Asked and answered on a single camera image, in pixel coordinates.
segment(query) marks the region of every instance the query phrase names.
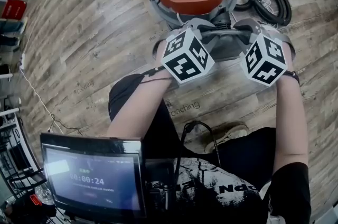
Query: orange floor machine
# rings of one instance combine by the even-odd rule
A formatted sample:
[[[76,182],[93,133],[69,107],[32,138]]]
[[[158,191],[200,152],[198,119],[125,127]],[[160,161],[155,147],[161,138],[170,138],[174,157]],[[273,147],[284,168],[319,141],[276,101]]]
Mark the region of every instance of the orange floor machine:
[[[192,26],[199,40],[215,61],[238,58],[253,44],[255,36],[264,28],[255,20],[247,18],[231,26],[230,13],[237,0],[150,0],[155,11],[167,22],[170,30],[186,25]],[[276,23],[285,20],[274,16],[259,0],[252,5]]]

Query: hand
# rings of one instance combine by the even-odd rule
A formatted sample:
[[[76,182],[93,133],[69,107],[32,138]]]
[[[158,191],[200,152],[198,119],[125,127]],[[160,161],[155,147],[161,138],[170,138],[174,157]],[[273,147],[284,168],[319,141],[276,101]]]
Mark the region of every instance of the hand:
[[[181,32],[181,29],[177,29],[177,30],[172,30],[171,31],[171,34],[173,35],[178,35],[180,34]],[[163,40],[159,45],[158,45],[158,48],[157,48],[157,52],[156,52],[156,62],[155,62],[155,67],[159,67],[161,66],[161,58],[163,56],[163,53],[164,53],[164,49],[167,45],[167,42],[166,40]]]

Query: timer display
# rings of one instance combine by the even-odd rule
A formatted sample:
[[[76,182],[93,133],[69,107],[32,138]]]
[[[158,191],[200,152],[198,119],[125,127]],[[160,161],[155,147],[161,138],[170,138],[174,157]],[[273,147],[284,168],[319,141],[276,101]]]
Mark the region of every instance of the timer display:
[[[46,170],[53,191],[69,202],[139,210],[132,157],[78,154],[48,148]]]
[[[70,174],[70,179],[78,180],[84,183],[92,183],[92,184],[102,184],[104,185],[105,182],[103,179],[99,178],[91,178],[89,176],[84,176],[84,175],[76,175],[76,174]]]

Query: wrist strap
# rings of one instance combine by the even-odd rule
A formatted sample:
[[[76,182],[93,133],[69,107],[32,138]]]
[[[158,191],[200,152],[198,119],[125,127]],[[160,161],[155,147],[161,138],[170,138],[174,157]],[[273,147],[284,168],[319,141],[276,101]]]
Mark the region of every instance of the wrist strap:
[[[150,70],[148,70],[148,71],[145,71],[145,72],[142,73],[141,75],[143,75],[143,76],[148,75],[148,76],[151,77],[151,76],[153,76],[154,74],[156,74],[157,72],[160,72],[160,71],[162,71],[162,70],[164,70],[164,69],[165,69],[164,66],[159,66],[159,67],[150,69]]]
[[[283,76],[293,77],[295,80],[297,80],[298,84],[300,85],[300,83],[299,83],[299,76],[296,74],[295,71],[291,72],[291,71],[286,70],[283,73]]]

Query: black cable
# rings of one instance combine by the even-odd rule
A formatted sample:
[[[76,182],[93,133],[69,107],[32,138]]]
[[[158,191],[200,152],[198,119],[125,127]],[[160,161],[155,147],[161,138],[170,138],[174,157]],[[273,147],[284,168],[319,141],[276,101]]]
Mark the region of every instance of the black cable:
[[[280,14],[278,16],[275,16],[274,14],[270,13],[267,9],[265,9],[265,7],[260,2],[254,1],[253,3],[255,5],[255,9],[257,13],[260,15],[261,18],[263,18],[267,22],[277,23],[283,26],[286,26],[287,24],[290,23],[291,16],[292,16],[292,10],[291,10],[289,0],[276,0],[276,3],[279,6],[279,9],[285,9],[286,11],[285,16],[284,16],[284,13],[282,16]]]
[[[140,82],[140,84],[144,84],[144,83],[148,83],[148,82],[153,82],[156,80],[173,80],[174,78],[155,78],[155,79],[151,79],[151,80],[146,80],[146,81],[142,81]]]
[[[266,22],[271,24],[288,25],[291,21],[292,10],[288,0],[275,0],[278,8],[278,15],[272,14],[259,0],[249,0],[244,4],[236,4],[236,11],[249,10],[253,5],[257,14]]]
[[[135,80],[137,80],[137,79],[139,79],[140,77],[142,77],[142,78],[144,78],[146,75],[149,75],[150,77],[151,76],[153,76],[155,73],[157,73],[157,72],[159,72],[159,71],[161,71],[161,70],[163,70],[164,69],[164,66],[160,66],[160,67],[156,67],[156,68],[153,68],[153,69],[150,69],[150,70],[148,70],[148,71],[145,71],[145,72],[143,72],[142,74],[136,74],[136,77],[133,79],[133,80],[131,80],[130,81],[130,83],[132,83],[132,82],[134,82]],[[111,117],[110,116],[110,103],[112,102],[112,101],[114,101],[116,98],[118,98],[120,95],[122,95],[126,90],[128,90],[129,89],[129,87],[126,87],[124,90],[121,90],[118,94],[116,94],[116,95],[114,95],[114,97],[113,98],[111,98],[111,99],[109,99],[109,101],[108,101],[108,113],[109,113],[109,117]]]
[[[210,132],[210,134],[212,136],[212,139],[213,139],[214,146],[215,146],[215,150],[216,150],[216,155],[217,155],[217,159],[218,159],[218,165],[219,165],[220,168],[222,168],[221,167],[220,154],[219,154],[219,151],[218,151],[218,145],[217,145],[215,136],[213,135],[212,129],[210,128],[209,125],[207,125],[207,124],[205,124],[203,122],[196,121],[196,120],[192,121],[190,123],[185,124],[184,127],[183,127],[183,133],[182,133],[182,137],[181,137],[180,152],[179,152],[179,155],[177,157],[176,168],[175,168],[175,185],[177,185],[177,181],[179,180],[179,171],[180,171],[181,157],[182,157],[182,151],[183,151],[183,147],[184,147],[185,137],[186,137],[187,133],[190,133],[192,131],[192,129],[194,129],[194,127],[196,125],[203,125]]]
[[[51,126],[49,127],[49,129],[51,129],[51,127],[52,127],[52,125],[54,124],[54,122],[58,122],[58,123],[61,124],[64,128],[69,129],[69,130],[77,130],[78,133],[79,133],[81,136],[83,136],[83,134],[80,132],[80,128],[66,127],[66,126],[65,126],[63,123],[61,123],[59,120],[56,120],[56,119],[55,119],[55,115],[54,115],[54,114],[51,114],[51,116],[52,116],[53,122],[52,122]]]

